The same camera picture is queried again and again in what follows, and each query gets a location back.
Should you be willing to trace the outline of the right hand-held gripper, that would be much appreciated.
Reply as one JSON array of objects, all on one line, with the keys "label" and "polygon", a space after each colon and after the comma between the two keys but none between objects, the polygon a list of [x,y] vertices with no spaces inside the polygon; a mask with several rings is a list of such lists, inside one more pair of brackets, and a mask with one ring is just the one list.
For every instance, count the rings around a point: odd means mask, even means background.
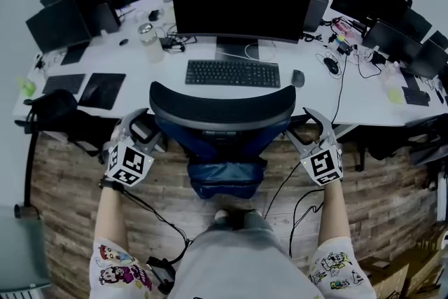
[{"label": "right hand-held gripper", "polygon": [[300,154],[302,166],[319,186],[342,179],[342,150],[337,145],[331,121],[314,109],[303,109],[320,126],[320,135],[317,142],[305,141],[294,130],[286,130],[286,136]]}]

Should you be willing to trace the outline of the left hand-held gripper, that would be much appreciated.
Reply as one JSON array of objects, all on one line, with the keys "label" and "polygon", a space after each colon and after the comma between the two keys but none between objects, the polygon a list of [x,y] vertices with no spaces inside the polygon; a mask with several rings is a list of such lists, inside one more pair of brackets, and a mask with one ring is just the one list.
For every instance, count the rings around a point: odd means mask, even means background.
[{"label": "left hand-held gripper", "polygon": [[153,151],[162,152],[162,133],[150,132],[147,111],[148,108],[137,109],[115,125],[112,143],[117,144],[108,149],[107,179],[133,187],[146,178],[153,166],[154,158],[149,155]]}]

